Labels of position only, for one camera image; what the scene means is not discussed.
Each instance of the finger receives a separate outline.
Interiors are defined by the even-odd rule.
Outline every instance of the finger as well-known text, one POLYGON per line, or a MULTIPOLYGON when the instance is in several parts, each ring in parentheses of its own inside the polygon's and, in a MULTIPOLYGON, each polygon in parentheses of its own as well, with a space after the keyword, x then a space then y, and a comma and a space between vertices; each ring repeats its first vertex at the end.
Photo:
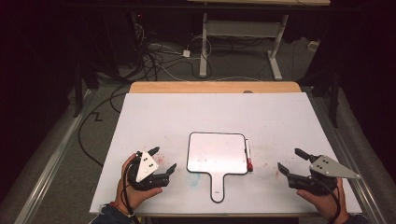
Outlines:
POLYGON ((157 194, 160 194, 163 192, 163 189, 161 188, 155 188, 155 189, 149 189, 146 191, 142 191, 142 197, 144 198, 144 200, 149 199, 151 197, 154 197, 157 194))
POLYGON ((299 190, 297 190, 296 193, 297 193, 297 195, 304 198, 305 200, 307 200, 309 203, 312 203, 313 205, 317 205, 320 203, 319 196, 316 196, 306 190, 299 189, 299 190))

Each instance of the black cable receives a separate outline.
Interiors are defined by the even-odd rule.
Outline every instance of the black cable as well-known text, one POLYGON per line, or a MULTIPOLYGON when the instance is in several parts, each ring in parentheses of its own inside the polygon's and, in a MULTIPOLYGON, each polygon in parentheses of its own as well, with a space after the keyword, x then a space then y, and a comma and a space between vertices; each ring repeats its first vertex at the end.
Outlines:
POLYGON ((114 96, 114 94, 116 94, 116 92, 117 91, 119 91, 120 89, 122 89, 123 87, 125 87, 125 86, 130 86, 129 84, 122 84, 122 85, 120 85, 120 86, 118 86, 113 92, 111 92, 111 95, 110 95, 110 105, 111 105, 111 107, 117 112, 117 113, 121 113, 121 111, 120 110, 118 110, 114 105, 113 105, 113 102, 112 102, 112 97, 114 96))
POLYGON ((102 164, 101 162, 99 162, 97 159, 95 159, 93 156, 91 156, 91 155, 87 152, 87 150, 84 148, 84 146, 82 145, 82 141, 81 141, 81 130, 82 130, 82 126, 84 126, 85 121, 87 121, 88 117, 89 117, 90 115, 92 115, 92 114, 94 113, 94 111, 95 111, 97 108, 99 108, 99 107, 100 107, 101 105, 103 105, 105 102, 110 101, 111 99, 113 99, 113 98, 115 98, 115 97, 122 96, 122 95, 125 95, 125 93, 117 94, 117 95, 114 95, 114 96, 112 96, 112 97, 109 97, 109 98, 105 99, 105 100, 104 100, 102 103, 100 103, 94 110, 92 110, 92 111, 90 112, 90 114, 88 114, 87 117, 85 117, 85 119, 82 121, 82 123, 81 123, 81 125, 79 126, 79 129, 78 129, 78 143, 79 143, 79 146, 81 147, 81 150, 84 152, 84 154, 85 154, 88 158, 90 158, 91 160, 93 160, 94 162, 96 162, 96 163, 97 163, 98 165, 100 165, 101 167, 103 167, 103 164, 102 164))
POLYGON ((318 179, 315 179, 315 181, 316 181, 317 183, 319 183, 319 184, 320 184, 323 188, 325 188, 327 191, 329 191, 329 193, 332 195, 332 198, 333 198, 334 201, 335 201, 335 204, 337 204, 337 211, 335 212, 334 217, 332 217, 332 219, 329 221, 329 224, 333 224, 334 221, 340 216, 340 213, 341 213, 340 189, 338 188, 338 186, 336 187, 336 188, 337 188, 337 191, 338 191, 338 198, 337 198, 337 196, 335 196, 334 192, 332 192, 332 190, 329 189, 323 182, 321 182, 321 181, 318 180, 318 179))
POLYGON ((136 215, 134 214, 134 209, 132 208, 132 206, 129 204, 129 199, 128 199, 128 192, 126 190, 126 188, 128 188, 128 186, 126 185, 126 178, 127 178, 127 174, 128 174, 128 170, 132 165, 132 161, 130 161, 128 163, 128 165, 126 166, 125 170, 123 171, 122 174, 122 192, 123 192, 123 196, 124 196, 124 200, 125 200, 125 206, 126 209, 128 210, 128 213, 130 214, 130 218, 134 221, 134 224, 140 224, 139 219, 137 219, 136 215))

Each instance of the hand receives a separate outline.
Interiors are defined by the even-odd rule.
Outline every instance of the hand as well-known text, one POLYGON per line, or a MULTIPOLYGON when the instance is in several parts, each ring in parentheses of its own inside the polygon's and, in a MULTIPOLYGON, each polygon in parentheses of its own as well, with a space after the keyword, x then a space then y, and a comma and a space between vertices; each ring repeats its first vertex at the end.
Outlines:
MULTIPOLYGON (((338 218, 334 221, 334 224, 344 223, 349 217, 349 214, 347 212, 346 195, 344 193, 342 178, 337 178, 337 186, 340 190, 339 195, 341 212, 338 218)), ((336 197, 338 197, 337 189, 335 189, 333 193, 336 197)), ((332 195, 329 194, 324 196, 317 196, 303 189, 298 189, 297 194, 308 202, 312 203, 317 208, 318 212, 327 220, 331 220, 335 216, 335 213, 337 211, 337 204, 335 203, 332 195)))
MULTIPOLYGON (((117 196, 116 200, 114 201, 117 205, 118 208, 125 214, 129 214, 128 209, 126 208, 126 205, 124 204, 124 196, 123 196, 123 174, 124 171, 127 169, 127 166, 130 161, 132 161, 136 157, 135 154, 133 154, 131 157, 128 158, 128 160, 122 165, 122 171, 121 171, 121 179, 119 180, 119 185, 117 186, 117 196)), ((132 206, 133 210, 136 210, 136 208, 146 199, 149 199, 159 193, 162 193, 163 190, 161 188, 155 188, 155 189, 149 189, 147 191, 140 191, 134 189, 129 183, 127 182, 127 188, 126 192, 128 194, 128 201, 129 205, 132 206)))

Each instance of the white tabletop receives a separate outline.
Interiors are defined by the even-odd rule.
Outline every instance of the white tabletop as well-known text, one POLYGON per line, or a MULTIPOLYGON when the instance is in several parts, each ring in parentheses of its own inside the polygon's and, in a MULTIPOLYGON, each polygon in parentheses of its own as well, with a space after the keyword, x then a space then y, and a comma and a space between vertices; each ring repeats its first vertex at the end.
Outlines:
MULTIPOLYGON (((120 168, 137 150, 160 147, 154 156, 158 174, 174 163, 175 172, 163 193, 145 201, 140 216, 305 216, 313 205, 295 194, 277 170, 309 175, 309 161, 294 154, 325 154, 336 160, 305 93, 130 93, 108 151, 90 212, 115 198, 120 168), (193 132, 241 133, 250 144, 254 171, 226 175, 221 203, 210 198, 210 176, 187 170, 193 132)), ((344 180, 348 212, 361 208, 344 180)))

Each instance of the red ink mark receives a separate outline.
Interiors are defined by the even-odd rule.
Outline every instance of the red ink mark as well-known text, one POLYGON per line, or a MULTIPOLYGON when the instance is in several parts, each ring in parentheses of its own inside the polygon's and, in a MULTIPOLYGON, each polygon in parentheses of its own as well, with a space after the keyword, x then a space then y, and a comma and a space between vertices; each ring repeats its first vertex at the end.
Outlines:
POLYGON ((155 156, 155 158, 153 157, 153 159, 154 159, 159 165, 162 165, 162 164, 163 164, 164 158, 165 158, 165 156, 162 156, 162 155, 155 156))

